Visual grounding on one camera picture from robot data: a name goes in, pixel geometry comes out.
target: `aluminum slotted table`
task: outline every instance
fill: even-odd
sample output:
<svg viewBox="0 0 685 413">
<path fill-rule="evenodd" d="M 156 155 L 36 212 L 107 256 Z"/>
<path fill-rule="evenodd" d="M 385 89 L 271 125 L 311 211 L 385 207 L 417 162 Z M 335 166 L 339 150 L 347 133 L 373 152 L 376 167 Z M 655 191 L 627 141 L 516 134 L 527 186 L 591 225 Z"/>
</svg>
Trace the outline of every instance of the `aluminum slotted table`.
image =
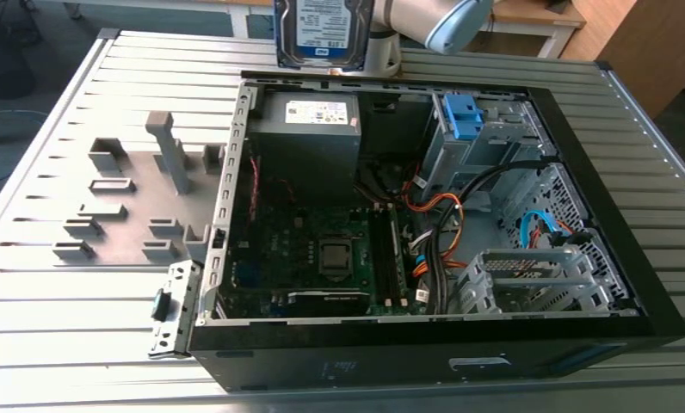
<svg viewBox="0 0 685 413">
<path fill-rule="evenodd" d="M 556 380 L 417 388 L 225 394 L 193 360 L 147 360 L 165 268 L 41 260 L 65 236 L 69 208 L 92 196 L 89 142 L 151 145 L 147 112 L 165 110 L 185 145 L 221 144 L 239 71 L 276 70 L 275 61 L 265 40 L 101 32 L 0 194 L 0 407 L 109 404 L 95 408 L 153 413 L 263 403 L 295 411 L 305 402 L 328 411 L 685 412 L 685 339 Z M 685 317 L 685 164 L 614 73 L 584 62 L 419 50 L 404 51 L 401 69 L 411 78 L 551 89 Z"/>
</svg>

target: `blue drive bracket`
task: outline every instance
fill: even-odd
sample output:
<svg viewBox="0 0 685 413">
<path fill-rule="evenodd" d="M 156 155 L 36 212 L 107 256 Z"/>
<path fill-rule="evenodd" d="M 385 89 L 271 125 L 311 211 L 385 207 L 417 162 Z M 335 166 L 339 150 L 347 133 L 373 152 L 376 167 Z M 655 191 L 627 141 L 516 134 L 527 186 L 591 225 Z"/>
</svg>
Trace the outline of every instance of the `blue drive bracket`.
<svg viewBox="0 0 685 413">
<path fill-rule="evenodd" d="M 473 140 L 483 129 L 483 111 L 469 95 L 444 95 L 444 110 L 456 140 Z"/>
</svg>

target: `ram slot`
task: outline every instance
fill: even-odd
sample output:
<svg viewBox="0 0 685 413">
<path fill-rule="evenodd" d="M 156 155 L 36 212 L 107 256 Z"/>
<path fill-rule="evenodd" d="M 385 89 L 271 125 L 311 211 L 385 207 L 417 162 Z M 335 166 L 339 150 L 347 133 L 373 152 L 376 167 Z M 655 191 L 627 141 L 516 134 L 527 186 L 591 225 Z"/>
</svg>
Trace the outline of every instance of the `ram slot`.
<svg viewBox="0 0 685 413">
<path fill-rule="evenodd" d="M 375 273 L 375 297 L 381 305 L 399 303 L 399 275 L 391 232 L 391 213 L 387 210 L 367 213 L 369 249 Z"/>
</svg>

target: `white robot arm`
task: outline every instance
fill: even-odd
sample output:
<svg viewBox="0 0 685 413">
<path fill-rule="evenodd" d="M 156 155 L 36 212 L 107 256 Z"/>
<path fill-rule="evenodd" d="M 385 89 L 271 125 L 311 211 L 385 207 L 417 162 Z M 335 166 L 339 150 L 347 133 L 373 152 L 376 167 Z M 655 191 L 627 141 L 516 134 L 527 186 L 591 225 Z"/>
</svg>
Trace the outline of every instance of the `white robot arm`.
<svg viewBox="0 0 685 413">
<path fill-rule="evenodd" d="M 400 68 L 399 34 L 441 54 L 460 52 L 491 12 L 492 0 L 377 0 L 363 71 L 345 75 L 389 77 Z"/>
</svg>

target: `sticker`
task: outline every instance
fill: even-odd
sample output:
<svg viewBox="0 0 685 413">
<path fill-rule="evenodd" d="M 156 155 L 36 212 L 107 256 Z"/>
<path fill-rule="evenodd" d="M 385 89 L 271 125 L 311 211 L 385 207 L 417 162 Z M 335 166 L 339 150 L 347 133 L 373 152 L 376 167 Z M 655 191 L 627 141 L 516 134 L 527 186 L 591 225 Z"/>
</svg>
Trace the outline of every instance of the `sticker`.
<svg viewBox="0 0 685 413">
<path fill-rule="evenodd" d="M 351 11 L 343 0 L 297 0 L 296 46 L 347 49 L 351 37 Z M 317 56 L 329 51 L 315 49 Z"/>
<path fill-rule="evenodd" d="M 511 363 L 503 357 L 464 357 L 449 359 L 449 368 L 452 369 L 452 372 L 455 372 L 460 366 L 480 366 L 480 368 L 483 368 L 492 364 L 509 365 Z"/>
<path fill-rule="evenodd" d="M 415 300 L 425 303 L 429 300 L 429 292 L 425 290 L 416 290 Z"/>
<path fill-rule="evenodd" d="M 421 177 L 419 175 L 413 175 L 413 178 L 411 178 L 411 181 L 416 184 L 417 187 L 424 189 L 425 181 L 424 181 L 424 179 L 421 179 Z"/>
<path fill-rule="evenodd" d="M 285 103 L 285 123 L 347 125 L 347 105 L 343 102 L 289 101 Z"/>
</svg>

